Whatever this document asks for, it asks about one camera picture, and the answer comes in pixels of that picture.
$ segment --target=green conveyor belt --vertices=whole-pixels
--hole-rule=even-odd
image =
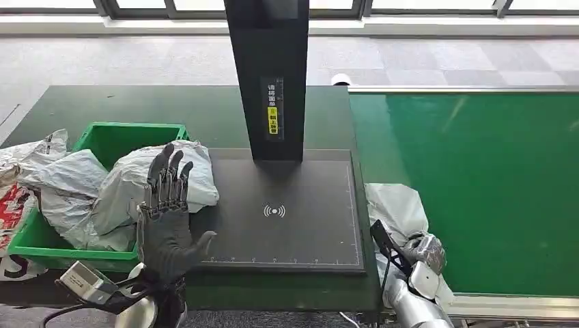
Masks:
[[[419,191],[455,292],[579,295],[579,94],[352,94],[365,182]]]

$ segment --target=robot finger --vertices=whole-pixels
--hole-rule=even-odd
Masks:
[[[183,169],[181,169],[181,175],[179,176],[180,181],[180,192],[178,193],[178,200],[182,202],[187,201],[187,188],[188,188],[188,181],[189,181],[189,172],[193,168],[193,162],[188,162],[185,164]]]
[[[159,202],[166,202],[169,200],[169,190],[171,188],[171,176],[168,172],[169,158],[174,150],[175,146],[173,146],[172,143],[168,143],[161,152],[163,155],[163,162],[161,163],[159,171]]]
[[[178,183],[178,170],[179,170],[179,162],[183,159],[183,151],[179,150],[173,155],[171,162],[169,163],[169,179],[171,186],[169,187],[169,200],[177,200],[177,190],[179,189]]]
[[[145,188],[145,203],[150,208],[156,208],[159,204],[160,173],[163,170],[163,163],[166,162],[165,155],[161,152],[149,166],[147,186]]]
[[[207,257],[209,252],[209,246],[211,245],[211,240],[217,235],[215,231],[205,231],[199,240],[189,248],[184,248],[179,250],[177,258],[179,263],[184,264],[186,267],[180,274],[185,274],[192,266],[201,262]]]

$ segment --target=wireless icon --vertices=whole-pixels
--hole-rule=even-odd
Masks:
[[[264,216],[269,217],[272,214],[275,214],[279,217],[284,217],[285,216],[285,206],[282,205],[278,208],[272,208],[271,206],[266,205],[266,207],[264,207]]]

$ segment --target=gray carpet floor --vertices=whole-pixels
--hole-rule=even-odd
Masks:
[[[18,309],[0,305],[0,328],[37,328],[54,309]],[[99,310],[79,310],[48,323],[48,328],[109,328],[114,315]],[[190,311],[184,328],[352,328],[338,313]]]
[[[309,85],[577,85],[579,40],[309,39]],[[0,142],[49,85],[235,85],[227,36],[0,38]]]

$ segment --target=label sticker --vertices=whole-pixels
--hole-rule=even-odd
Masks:
[[[283,141],[283,77],[262,78],[266,140]]]

